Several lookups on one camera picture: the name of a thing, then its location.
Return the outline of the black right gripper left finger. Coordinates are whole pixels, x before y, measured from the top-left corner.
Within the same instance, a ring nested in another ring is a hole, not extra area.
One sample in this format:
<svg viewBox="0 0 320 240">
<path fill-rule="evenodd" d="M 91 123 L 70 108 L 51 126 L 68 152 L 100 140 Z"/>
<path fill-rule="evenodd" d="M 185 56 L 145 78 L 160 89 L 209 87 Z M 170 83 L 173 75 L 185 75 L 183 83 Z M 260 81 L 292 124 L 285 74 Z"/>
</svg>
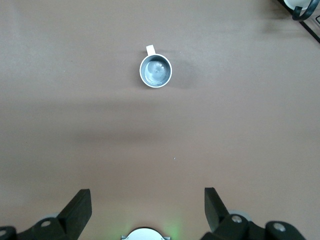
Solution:
<svg viewBox="0 0 320 240">
<path fill-rule="evenodd" d="M 91 192 L 81 189 L 56 217 L 38 221 L 15 240 L 78 240 L 91 216 Z"/>
</svg>

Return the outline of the white ceramic mug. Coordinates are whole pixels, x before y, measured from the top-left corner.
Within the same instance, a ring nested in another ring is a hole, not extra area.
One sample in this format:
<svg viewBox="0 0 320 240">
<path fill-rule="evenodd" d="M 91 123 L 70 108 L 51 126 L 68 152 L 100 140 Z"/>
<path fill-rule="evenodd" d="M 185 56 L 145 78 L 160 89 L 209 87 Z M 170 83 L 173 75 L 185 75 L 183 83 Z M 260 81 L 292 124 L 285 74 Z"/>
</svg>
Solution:
<svg viewBox="0 0 320 240">
<path fill-rule="evenodd" d="M 150 88 L 162 88 L 172 78 L 172 65 L 165 56 L 156 53 L 153 44 L 146 46 L 146 53 L 139 66 L 140 78 Z"/>
</svg>

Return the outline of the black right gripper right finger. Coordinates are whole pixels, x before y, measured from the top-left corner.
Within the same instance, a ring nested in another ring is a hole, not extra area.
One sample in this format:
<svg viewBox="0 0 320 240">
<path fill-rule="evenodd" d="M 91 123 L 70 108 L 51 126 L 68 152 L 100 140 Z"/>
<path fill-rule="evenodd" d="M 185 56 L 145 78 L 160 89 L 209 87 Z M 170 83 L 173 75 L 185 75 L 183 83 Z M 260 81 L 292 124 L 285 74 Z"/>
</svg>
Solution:
<svg viewBox="0 0 320 240">
<path fill-rule="evenodd" d="M 210 227 L 201 240 L 267 240 L 264 228 L 239 213 L 229 213 L 216 189 L 204 189 L 204 211 Z"/>
</svg>

